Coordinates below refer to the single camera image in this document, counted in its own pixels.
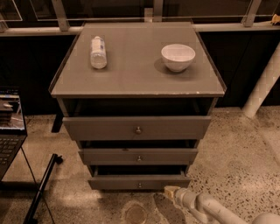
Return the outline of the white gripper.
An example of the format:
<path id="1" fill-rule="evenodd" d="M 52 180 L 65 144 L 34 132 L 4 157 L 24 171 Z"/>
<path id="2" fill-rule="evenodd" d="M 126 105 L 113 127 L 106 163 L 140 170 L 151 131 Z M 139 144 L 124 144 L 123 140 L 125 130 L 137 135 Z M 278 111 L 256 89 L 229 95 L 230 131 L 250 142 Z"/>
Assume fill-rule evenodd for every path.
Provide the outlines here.
<path id="1" fill-rule="evenodd" d="M 175 200 L 177 205 L 186 208 L 195 218 L 207 217 L 205 202 L 209 196 L 206 193 L 195 193 L 188 188 L 167 185 L 164 188 L 164 195 L 169 200 Z"/>

